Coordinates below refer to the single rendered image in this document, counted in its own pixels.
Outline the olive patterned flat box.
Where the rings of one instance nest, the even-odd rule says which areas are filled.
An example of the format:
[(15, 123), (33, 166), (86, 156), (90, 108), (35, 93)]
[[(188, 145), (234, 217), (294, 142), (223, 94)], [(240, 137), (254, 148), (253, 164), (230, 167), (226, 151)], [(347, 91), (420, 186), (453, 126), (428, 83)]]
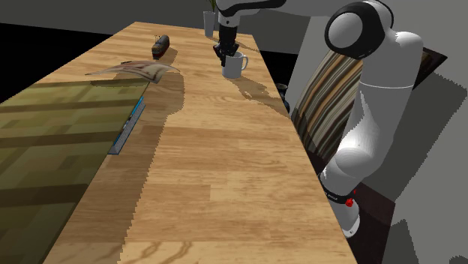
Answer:
[(0, 103), (0, 264), (42, 264), (147, 87), (36, 83)]

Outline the blue book with grey pages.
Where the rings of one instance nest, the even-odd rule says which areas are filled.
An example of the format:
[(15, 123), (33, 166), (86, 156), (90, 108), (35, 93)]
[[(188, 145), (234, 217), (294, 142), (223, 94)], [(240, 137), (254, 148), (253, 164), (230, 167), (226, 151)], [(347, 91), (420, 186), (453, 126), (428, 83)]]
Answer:
[(143, 110), (146, 105), (144, 102), (144, 97), (142, 96), (137, 102), (136, 106), (133, 108), (128, 120), (125, 122), (120, 134), (115, 139), (112, 147), (108, 151), (109, 155), (118, 155), (123, 149), (128, 137), (130, 136), (134, 126), (138, 122)]

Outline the white vase with green plant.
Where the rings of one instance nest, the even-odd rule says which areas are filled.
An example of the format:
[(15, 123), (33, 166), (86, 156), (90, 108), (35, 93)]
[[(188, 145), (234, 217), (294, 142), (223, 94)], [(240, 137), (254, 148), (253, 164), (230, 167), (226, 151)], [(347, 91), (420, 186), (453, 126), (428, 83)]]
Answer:
[(216, 0), (206, 0), (211, 10), (203, 12), (203, 25), (205, 36), (211, 38), (214, 34), (215, 20), (216, 20)]

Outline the white mug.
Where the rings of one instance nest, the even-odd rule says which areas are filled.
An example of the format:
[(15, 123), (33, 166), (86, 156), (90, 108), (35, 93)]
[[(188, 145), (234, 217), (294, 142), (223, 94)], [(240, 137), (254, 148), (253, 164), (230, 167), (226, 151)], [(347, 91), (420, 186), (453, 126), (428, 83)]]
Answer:
[(226, 56), (225, 65), (222, 67), (222, 75), (229, 79), (237, 79), (248, 66), (249, 58), (241, 52)]

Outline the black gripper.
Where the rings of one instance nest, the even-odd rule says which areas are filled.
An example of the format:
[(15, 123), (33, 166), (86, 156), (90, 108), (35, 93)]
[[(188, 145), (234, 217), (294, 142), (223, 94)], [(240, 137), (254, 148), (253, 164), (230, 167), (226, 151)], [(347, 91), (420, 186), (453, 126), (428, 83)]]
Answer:
[(238, 27), (229, 27), (220, 25), (219, 28), (219, 43), (213, 46), (216, 56), (220, 59), (220, 65), (222, 67), (226, 64), (226, 57), (234, 56), (239, 48), (236, 43)]

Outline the open curled magazine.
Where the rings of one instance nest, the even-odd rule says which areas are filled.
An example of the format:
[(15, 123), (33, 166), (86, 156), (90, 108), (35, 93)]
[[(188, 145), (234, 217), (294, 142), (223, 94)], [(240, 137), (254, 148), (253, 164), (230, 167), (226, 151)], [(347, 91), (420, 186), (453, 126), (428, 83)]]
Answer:
[(87, 73), (87, 75), (111, 73), (134, 74), (149, 82), (158, 84), (167, 71), (179, 71), (179, 69), (157, 61), (126, 61), (104, 70)]

